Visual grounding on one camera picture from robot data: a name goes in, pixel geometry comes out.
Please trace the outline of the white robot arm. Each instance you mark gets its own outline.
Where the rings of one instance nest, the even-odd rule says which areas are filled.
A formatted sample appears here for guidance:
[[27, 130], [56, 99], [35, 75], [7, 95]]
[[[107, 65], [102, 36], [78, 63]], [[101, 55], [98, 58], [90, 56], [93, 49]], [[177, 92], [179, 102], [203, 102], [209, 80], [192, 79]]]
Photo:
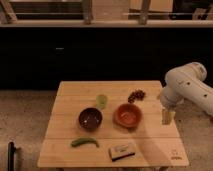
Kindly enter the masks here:
[[172, 122], [176, 106], [184, 99], [195, 103], [213, 118], [213, 88], [204, 83], [206, 77], [207, 70], [199, 62], [175, 67], [165, 74], [166, 86], [158, 96], [163, 106], [163, 125]]

